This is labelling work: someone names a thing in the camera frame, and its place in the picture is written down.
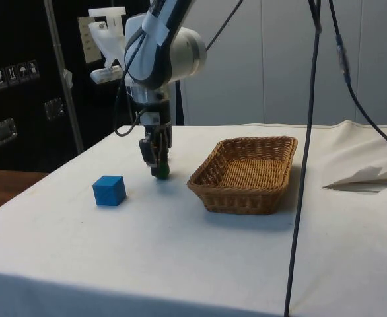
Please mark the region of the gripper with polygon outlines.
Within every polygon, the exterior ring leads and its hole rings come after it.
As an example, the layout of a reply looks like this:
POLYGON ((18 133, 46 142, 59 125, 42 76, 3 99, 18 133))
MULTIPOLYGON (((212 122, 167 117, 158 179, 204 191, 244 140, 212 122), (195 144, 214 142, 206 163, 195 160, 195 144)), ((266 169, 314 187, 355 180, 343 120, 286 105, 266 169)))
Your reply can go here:
POLYGON ((156 133, 146 132, 139 141, 139 148, 146 165, 151 169, 151 175, 158 177, 159 167, 168 164, 168 152, 172 147, 172 124, 170 102, 135 103, 140 115, 139 123, 145 127, 158 127, 156 133))

